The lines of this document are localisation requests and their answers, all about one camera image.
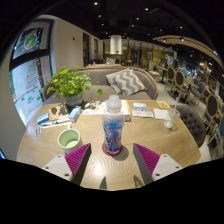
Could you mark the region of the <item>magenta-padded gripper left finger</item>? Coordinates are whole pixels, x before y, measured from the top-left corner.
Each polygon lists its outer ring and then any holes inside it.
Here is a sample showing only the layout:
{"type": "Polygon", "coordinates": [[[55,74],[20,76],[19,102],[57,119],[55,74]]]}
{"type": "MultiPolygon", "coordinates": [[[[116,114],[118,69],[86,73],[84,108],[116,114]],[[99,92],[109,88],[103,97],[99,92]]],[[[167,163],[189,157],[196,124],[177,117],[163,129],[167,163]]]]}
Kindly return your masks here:
{"type": "Polygon", "coordinates": [[[88,143],[65,156],[57,155],[43,166],[43,170],[80,185],[91,152],[91,144],[88,143]]]}

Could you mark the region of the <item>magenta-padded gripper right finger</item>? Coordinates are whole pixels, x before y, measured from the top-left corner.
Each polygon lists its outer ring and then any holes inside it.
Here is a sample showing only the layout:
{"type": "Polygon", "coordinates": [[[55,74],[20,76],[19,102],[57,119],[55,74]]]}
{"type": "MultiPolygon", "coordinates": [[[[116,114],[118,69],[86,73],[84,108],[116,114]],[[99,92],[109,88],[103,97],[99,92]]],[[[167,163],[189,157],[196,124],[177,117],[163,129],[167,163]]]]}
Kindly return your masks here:
{"type": "Polygon", "coordinates": [[[134,143],[133,154],[145,184],[152,183],[182,169],[168,154],[157,154],[154,151],[134,143]]]}

